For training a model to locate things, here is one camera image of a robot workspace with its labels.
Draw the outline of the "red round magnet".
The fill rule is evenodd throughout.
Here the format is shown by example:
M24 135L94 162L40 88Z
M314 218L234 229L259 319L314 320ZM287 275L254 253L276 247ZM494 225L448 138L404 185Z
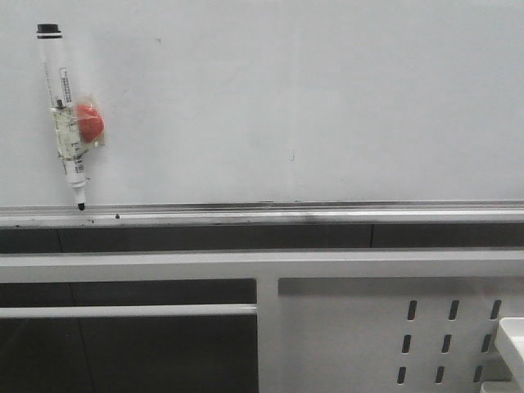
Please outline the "red round magnet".
M91 104L76 106L80 136L86 143L97 141L104 133L104 123L98 110Z

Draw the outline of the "white whiteboard marker pen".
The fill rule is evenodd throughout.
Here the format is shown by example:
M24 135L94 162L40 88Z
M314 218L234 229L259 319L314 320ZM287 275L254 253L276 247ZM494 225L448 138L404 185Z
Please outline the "white whiteboard marker pen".
M74 194L75 205L85 210L84 142L73 99L69 67L63 34L59 25L41 23L36 30L45 72L50 112L54 123L58 156L65 171L65 179Z

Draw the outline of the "white whiteboard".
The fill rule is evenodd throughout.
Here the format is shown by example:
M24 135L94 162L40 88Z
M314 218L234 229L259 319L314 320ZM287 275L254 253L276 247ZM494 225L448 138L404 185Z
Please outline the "white whiteboard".
M105 145L79 210L36 27ZM4 1L1 224L520 222L520 1Z

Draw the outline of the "white plastic bin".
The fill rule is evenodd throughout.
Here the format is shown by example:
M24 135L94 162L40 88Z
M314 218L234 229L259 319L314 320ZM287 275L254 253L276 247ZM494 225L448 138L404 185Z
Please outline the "white plastic bin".
M480 392L523 392L523 317L502 318L495 348L511 373L509 381L486 381Z

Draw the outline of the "white metal rack frame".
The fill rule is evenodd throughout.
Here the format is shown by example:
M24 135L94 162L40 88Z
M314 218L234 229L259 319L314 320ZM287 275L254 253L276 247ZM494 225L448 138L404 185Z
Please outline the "white metal rack frame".
M4 392L478 392L520 250L14 255Z

